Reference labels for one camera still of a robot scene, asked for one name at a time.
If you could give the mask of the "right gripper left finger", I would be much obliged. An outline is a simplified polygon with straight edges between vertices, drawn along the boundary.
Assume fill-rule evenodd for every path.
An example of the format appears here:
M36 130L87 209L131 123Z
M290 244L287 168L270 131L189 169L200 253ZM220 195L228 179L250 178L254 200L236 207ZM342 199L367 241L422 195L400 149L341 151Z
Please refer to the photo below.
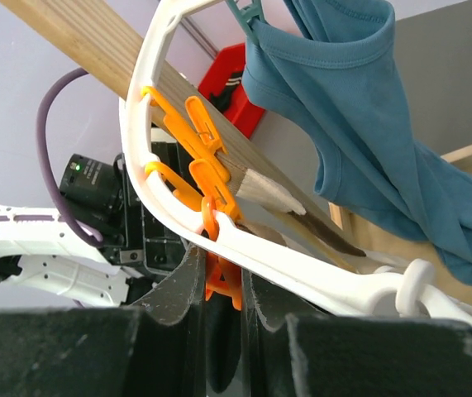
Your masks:
M144 309L131 358L137 396L204 396L206 252L188 246L178 267L136 302Z

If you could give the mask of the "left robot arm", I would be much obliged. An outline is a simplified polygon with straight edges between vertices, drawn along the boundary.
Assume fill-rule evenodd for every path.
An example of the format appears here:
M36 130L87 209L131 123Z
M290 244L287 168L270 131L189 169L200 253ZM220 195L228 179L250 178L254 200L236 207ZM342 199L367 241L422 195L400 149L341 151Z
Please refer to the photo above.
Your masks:
M55 208L0 204L0 285L22 285L95 307L132 304L170 274L186 241L133 191L122 157L112 164L73 155L60 192L92 246Z

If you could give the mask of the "beige brown sock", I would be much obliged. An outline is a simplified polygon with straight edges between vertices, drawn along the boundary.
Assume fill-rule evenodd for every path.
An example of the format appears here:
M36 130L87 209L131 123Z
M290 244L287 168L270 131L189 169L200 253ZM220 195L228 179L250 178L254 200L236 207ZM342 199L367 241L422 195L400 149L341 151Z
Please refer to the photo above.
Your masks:
M232 166L228 187L237 197L281 213L305 215L305 207L281 184L257 171Z
M363 250L350 244L312 213L300 215L294 211L282 212L271 208L266 211L293 229L337 267L355 273L368 263L369 257Z

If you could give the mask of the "white clip hanger frame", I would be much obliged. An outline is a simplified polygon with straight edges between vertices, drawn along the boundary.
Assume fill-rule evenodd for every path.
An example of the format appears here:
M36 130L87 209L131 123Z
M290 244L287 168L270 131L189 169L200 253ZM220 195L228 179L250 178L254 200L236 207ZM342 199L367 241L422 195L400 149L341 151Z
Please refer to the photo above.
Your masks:
M360 273L308 256L297 247L282 246L244 232L222 212L215 213L219 237L202 237L203 219L175 198L159 175L147 176L145 166L157 159L151 151L151 110L141 96L141 85L158 84L174 30L188 14L210 7L210 1L163 1L145 35L131 77L129 93L119 107L122 149L126 168L141 202L166 227L201 248L305 298L333 314L370 316L378 302L395 296L402 318L418 318L424 309L430 318L453 320L472 327L472 306L445 292L459 283L434 257L426 243L406 242L375 226L374 238L365 238L368 263Z

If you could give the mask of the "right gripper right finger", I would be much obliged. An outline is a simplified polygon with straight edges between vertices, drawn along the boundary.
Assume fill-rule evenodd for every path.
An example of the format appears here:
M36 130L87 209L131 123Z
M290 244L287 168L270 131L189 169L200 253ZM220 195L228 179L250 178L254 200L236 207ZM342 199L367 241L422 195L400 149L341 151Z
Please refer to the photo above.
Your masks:
M248 270L241 288L244 395L295 396L286 316L325 311Z

